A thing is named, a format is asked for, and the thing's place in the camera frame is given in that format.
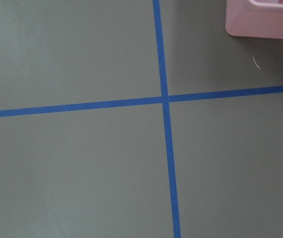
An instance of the vertical blue line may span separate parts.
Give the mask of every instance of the vertical blue line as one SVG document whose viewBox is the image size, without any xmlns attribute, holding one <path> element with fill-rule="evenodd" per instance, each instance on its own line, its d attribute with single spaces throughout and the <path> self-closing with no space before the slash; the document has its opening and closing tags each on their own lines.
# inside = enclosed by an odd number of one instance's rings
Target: vertical blue line
<svg viewBox="0 0 283 238">
<path fill-rule="evenodd" d="M 165 60 L 165 50 L 164 50 L 164 42 L 163 42 L 160 1 L 159 0 L 153 0 L 153 10 L 154 10 L 156 37 L 157 37 L 161 95 L 162 95 L 162 100 L 163 100 L 162 107 L 163 107 L 163 118 L 164 118 L 165 136 L 166 136 L 166 149 L 167 149 L 173 232 L 174 232 L 174 238 L 181 238 L 179 208 L 178 208 L 177 190 L 176 190 L 176 177 L 175 177 L 175 166 L 174 166 L 174 154 L 173 154 L 166 60 Z"/>
</svg>

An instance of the blue tape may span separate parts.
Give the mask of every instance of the blue tape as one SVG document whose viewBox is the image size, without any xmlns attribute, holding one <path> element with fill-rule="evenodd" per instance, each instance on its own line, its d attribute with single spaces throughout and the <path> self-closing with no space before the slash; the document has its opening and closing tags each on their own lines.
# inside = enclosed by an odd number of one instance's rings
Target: blue tape
<svg viewBox="0 0 283 238">
<path fill-rule="evenodd" d="M 215 99 L 215 98 L 231 98 L 231 97 L 242 97 L 242 96 L 252 96 L 252 95 L 273 94 L 273 93 L 283 93 L 283 86 L 172 95 L 169 96 L 169 102 L 196 101 L 196 100 Z"/>
<path fill-rule="evenodd" d="M 101 109 L 101 108 L 159 104 L 159 103 L 162 103 L 162 97 L 125 99 L 125 100 L 94 102 L 94 103 L 79 103 L 79 104 L 47 106 L 47 107 L 37 107 L 37 108 L 11 109 L 11 110 L 1 110 L 0 118 L 32 115 L 32 114 L 43 114 L 43 113 L 58 113 L 58 112 L 70 112 L 70 111 Z"/>
<path fill-rule="evenodd" d="M 164 50 L 164 42 L 163 42 L 159 0 L 153 0 L 153 11 L 154 11 L 156 38 L 157 38 L 161 95 L 162 95 L 162 100 L 163 100 L 162 107 L 163 107 L 163 118 L 164 118 L 165 136 L 166 136 L 166 149 L 167 149 L 173 233 L 174 233 L 174 238 L 181 238 L 179 208 L 178 208 L 177 190 L 176 190 L 172 131 L 171 131 L 166 60 L 165 60 L 165 50 Z"/>
</svg>

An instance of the gray surface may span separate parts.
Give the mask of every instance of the gray surface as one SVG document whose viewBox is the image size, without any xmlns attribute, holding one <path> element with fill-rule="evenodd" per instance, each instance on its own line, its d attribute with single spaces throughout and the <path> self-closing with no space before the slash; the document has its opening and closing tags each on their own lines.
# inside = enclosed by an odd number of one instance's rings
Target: gray surface
<svg viewBox="0 0 283 238">
<path fill-rule="evenodd" d="M 283 237 L 283 94 L 172 103 L 183 238 Z"/>
<path fill-rule="evenodd" d="M 173 237 L 162 107 L 0 119 L 0 237 Z"/>
<path fill-rule="evenodd" d="M 229 36 L 225 0 L 161 8 L 170 94 L 283 85 L 283 40 Z"/>
<path fill-rule="evenodd" d="M 151 0 L 0 0 L 0 110 L 159 95 Z"/>
</svg>

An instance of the pink plastic bin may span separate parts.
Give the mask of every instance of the pink plastic bin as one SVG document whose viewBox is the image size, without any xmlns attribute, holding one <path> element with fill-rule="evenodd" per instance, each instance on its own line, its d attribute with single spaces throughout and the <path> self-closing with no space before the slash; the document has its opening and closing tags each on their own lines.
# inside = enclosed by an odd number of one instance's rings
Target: pink plastic bin
<svg viewBox="0 0 283 238">
<path fill-rule="evenodd" d="M 283 39 L 283 0 L 227 0 L 226 31 L 232 36 Z"/>
</svg>

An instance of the scratch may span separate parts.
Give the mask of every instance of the scratch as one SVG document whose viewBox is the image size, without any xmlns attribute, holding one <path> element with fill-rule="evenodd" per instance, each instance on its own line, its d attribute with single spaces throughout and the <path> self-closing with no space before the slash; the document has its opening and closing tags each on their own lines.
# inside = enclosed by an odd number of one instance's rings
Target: scratch
<svg viewBox="0 0 283 238">
<path fill-rule="evenodd" d="M 256 63 L 256 61 L 255 61 L 255 57 L 252 56 L 252 58 L 253 58 L 253 60 L 254 60 L 255 65 L 257 66 L 257 68 L 259 68 L 259 69 L 261 70 L 261 68 L 259 67 L 259 65 L 258 65 L 258 64 Z"/>
</svg>

